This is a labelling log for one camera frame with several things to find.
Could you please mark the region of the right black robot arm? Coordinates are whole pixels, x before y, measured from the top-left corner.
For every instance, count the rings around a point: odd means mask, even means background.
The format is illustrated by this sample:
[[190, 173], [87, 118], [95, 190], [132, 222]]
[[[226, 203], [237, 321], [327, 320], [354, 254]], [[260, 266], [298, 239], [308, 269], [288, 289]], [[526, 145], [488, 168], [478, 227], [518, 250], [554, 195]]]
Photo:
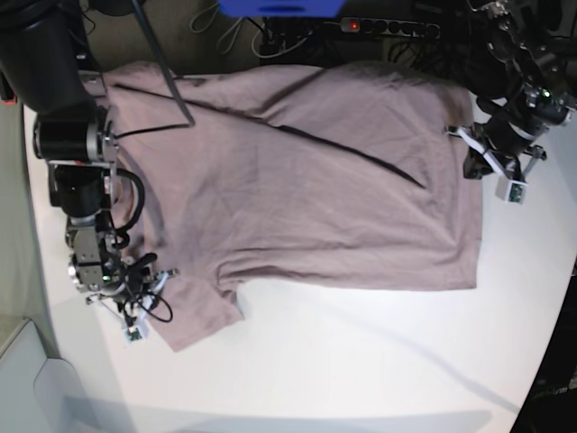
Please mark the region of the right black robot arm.
[[32, 148], [47, 164], [50, 202], [67, 218], [71, 280], [88, 301], [112, 301], [113, 317], [138, 340], [176, 271], [154, 271], [155, 253], [123, 256], [145, 187], [117, 164], [113, 107], [87, 88], [98, 72], [83, 21], [75, 1], [2, 2], [1, 96], [37, 115]]

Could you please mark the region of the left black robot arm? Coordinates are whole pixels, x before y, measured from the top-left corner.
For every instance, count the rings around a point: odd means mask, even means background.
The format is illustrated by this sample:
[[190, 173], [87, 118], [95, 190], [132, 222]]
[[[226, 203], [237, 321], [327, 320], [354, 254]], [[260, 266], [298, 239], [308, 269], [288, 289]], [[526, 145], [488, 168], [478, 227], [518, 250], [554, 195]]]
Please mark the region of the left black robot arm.
[[503, 105], [477, 98], [487, 122], [446, 132], [469, 147], [463, 163], [466, 179], [496, 174], [523, 182], [547, 158], [537, 140], [550, 128], [567, 124], [576, 111], [576, 87], [564, 66], [576, 43], [551, 36], [527, 1], [470, 1], [468, 7], [485, 21], [488, 50], [505, 65], [510, 82]]

